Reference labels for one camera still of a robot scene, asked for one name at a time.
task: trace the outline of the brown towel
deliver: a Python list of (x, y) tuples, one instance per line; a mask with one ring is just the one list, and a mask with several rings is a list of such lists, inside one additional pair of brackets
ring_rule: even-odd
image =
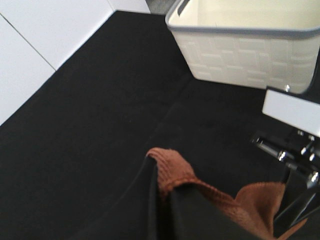
[[(199, 191), (232, 221), (264, 240), (275, 240), (273, 220), (285, 191), (281, 182), (258, 182), (244, 186), (233, 199), (196, 177), (191, 165), (175, 150), (152, 148), (146, 154), (156, 160), (158, 187), (164, 200), (182, 184), (196, 184)], [(278, 240), (285, 240), (307, 220), (293, 226)]]

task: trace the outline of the floor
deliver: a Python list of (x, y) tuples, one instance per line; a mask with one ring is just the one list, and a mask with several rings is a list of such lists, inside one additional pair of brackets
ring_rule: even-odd
[(152, 14), (166, 14), (175, 0), (145, 0)]

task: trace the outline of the textured basket side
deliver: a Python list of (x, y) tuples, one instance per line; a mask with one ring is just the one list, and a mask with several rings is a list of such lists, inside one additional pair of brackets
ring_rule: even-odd
[(172, 31), (193, 74), (199, 80), (293, 93), (312, 81), (320, 36), (306, 39)]

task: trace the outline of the white basket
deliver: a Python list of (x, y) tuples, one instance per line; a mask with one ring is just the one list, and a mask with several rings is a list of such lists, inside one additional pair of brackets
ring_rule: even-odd
[(196, 79), (293, 93), (312, 81), (319, 0), (177, 0), (165, 20)]

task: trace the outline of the brown cloth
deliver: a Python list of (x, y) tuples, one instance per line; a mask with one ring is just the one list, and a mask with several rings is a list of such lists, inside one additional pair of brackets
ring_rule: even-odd
[[(196, 177), (191, 165), (175, 150), (152, 148), (147, 156), (156, 160), (158, 188), (164, 200), (169, 192), (182, 184), (195, 184), (198, 190), (220, 211), (248, 232), (264, 240), (275, 240), (274, 216), (285, 191), (281, 182), (257, 182), (240, 189), (235, 199)], [(278, 240), (285, 240), (305, 223), (296, 224)]]

